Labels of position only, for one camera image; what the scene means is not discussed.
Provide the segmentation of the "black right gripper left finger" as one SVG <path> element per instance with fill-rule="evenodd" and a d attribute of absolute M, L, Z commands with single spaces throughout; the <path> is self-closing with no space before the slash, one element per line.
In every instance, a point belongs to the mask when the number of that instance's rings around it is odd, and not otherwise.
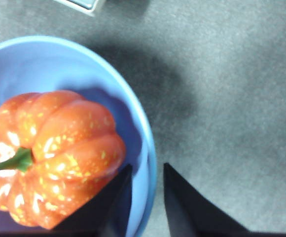
<path fill-rule="evenodd" d="M 126 165 L 94 198 L 46 235 L 124 237 L 132 204 L 132 166 Z"/>

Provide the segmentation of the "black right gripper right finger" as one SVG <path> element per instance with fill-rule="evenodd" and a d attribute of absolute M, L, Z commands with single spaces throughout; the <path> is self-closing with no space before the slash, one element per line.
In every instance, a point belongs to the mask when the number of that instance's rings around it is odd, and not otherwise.
<path fill-rule="evenodd" d="M 286 237 L 250 231 L 201 195 L 169 163 L 163 164 L 164 204 L 172 237 Z"/>

